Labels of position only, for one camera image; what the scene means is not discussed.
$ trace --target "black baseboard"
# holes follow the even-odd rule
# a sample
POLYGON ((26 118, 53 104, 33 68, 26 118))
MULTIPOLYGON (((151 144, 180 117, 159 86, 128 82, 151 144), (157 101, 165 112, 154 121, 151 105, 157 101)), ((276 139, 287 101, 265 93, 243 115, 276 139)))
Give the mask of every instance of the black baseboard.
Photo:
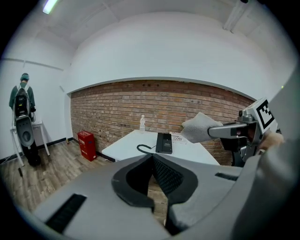
POLYGON ((96 151, 96 154, 97 154, 98 156, 102 157, 102 158, 107 159, 108 161, 113 162, 113 163, 116 161, 114 158, 109 157, 109 156, 107 156, 107 155, 105 155, 105 154, 103 154, 103 153, 101 153, 101 152, 96 151))
MULTIPOLYGON (((61 142, 65 141, 65 140, 66 140, 66 138, 61 138, 61 139, 59 139, 59 140, 56 140, 56 141, 47 143, 47 146, 49 147, 49 146, 51 146, 51 145, 61 143, 61 142)), ((45 148, 45 145, 43 145, 43 144, 37 146, 37 149, 43 149, 43 148, 45 148)), ((9 161, 9 160, 12 160, 12 159, 15 159, 15 158, 17 158, 17 155, 16 155, 16 154, 11 155, 8 159, 7 159, 7 157, 2 158, 2 159, 0 159, 0 164, 3 163, 3 162, 5 162, 5 161, 9 161)))

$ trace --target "table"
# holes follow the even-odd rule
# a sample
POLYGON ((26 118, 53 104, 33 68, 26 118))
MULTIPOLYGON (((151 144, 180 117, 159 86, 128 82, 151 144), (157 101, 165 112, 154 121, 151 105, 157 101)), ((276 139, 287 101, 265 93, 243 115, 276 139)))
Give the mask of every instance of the table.
MULTIPOLYGON (((134 130, 109 147, 103 149, 102 153, 114 158, 116 161, 142 156, 145 154, 136 149, 137 145, 145 144, 149 147, 153 147, 156 145, 157 136, 158 133, 134 130)), ((141 149, 155 153, 155 147, 151 150, 143 147, 141 147, 141 149)), ((188 140, 185 142, 172 140, 172 150, 173 153, 167 155, 198 163, 219 165, 216 159, 200 143, 191 143, 188 140)))
MULTIPOLYGON (((48 150, 48 147, 47 147, 47 144, 46 144, 46 140, 45 140, 45 134, 44 134, 44 130, 43 130, 43 121, 33 122, 32 123, 32 128, 40 128, 41 134, 42 134, 43 143, 44 143, 44 146, 46 148, 47 155, 50 156, 50 153, 49 153, 49 150, 48 150)), ((13 127, 10 128, 10 133, 11 133, 11 137, 12 137, 13 144, 14 144, 14 151, 15 151, 15 154, 17 155, 17 157, 18 157, 20 165, 24 166, 24 163, 23 163, 23 161, 22 161, 22 159, 20 157, 19 151, 18 151, 17 144, 15 142, 15 137, 14 137, 14 131, 15 131, 15 129, 16 129, 15 126, 13 126, 13 127)))

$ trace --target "floor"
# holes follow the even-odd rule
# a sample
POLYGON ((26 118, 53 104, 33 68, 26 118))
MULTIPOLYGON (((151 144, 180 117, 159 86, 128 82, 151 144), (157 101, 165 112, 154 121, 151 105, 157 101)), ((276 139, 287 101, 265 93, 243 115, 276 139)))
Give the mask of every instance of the floor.
MULTIPOLYGON (((69 144, 61 142, 48 149, 50 156, 47 156, 45 149, 39 150, 42 162, 37 167, 31 167, 26 157, 22 157, 25 164, 22 167, 23 178, 18 172, 17 159, 0 165, 1 176, 15 203, 31 212, 48 196, 81 173, 113 164, 99 156, 92 162, 86 160, 81 156, 79 145, 75 141, 70 141, 69 144)), ((149 182, 148 196, 155 202, 154 217, 163 223, 166 218, 167 198, 153 177, 149 182)))

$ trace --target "person wearing backpack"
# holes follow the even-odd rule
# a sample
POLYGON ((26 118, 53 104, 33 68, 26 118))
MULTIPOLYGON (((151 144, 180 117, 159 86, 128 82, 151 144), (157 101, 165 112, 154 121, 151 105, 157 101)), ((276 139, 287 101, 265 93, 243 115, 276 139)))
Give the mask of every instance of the person wearing backpack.
MULTIPOLYGON (((27 98, 30 101, 30 112, 28 113, 28 115, 31 118, 31 113, 35 112, 36 109, 35 109, 33 91, 32 91, 32 88, 28 85, 29 75, 27 73, 23 73, 20 80, 21 80, 21 82, 20 82, 19 87, 15 86, 11 91, 10 99, 9 99, 9 106, 14 111, 16 95, 18 94, 18 91, 20 88, 25 89, 25 91, 27 93, 27 98)), ((37 166, 40 164, 41 160, 38 155, 38 148, 37 148, 37 145, 34 140, 33 140, 33 144, 30 146, 30 149, 28 147, 24 147, 22 144, 21 144, 21 147, 22 147, 24 155, 28 159, 28 162, 31 166, 37 166)))

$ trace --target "water bottle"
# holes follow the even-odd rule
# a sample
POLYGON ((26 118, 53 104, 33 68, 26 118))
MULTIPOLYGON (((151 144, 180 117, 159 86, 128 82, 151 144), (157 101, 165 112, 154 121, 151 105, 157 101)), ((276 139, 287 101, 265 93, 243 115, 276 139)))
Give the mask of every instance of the water bottle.
POLYGON ((145 123, 146 123, 146 120, 145 120, 145 115, 142 115, 142 118, 140 120, 140 131, 145 131, 145 123))

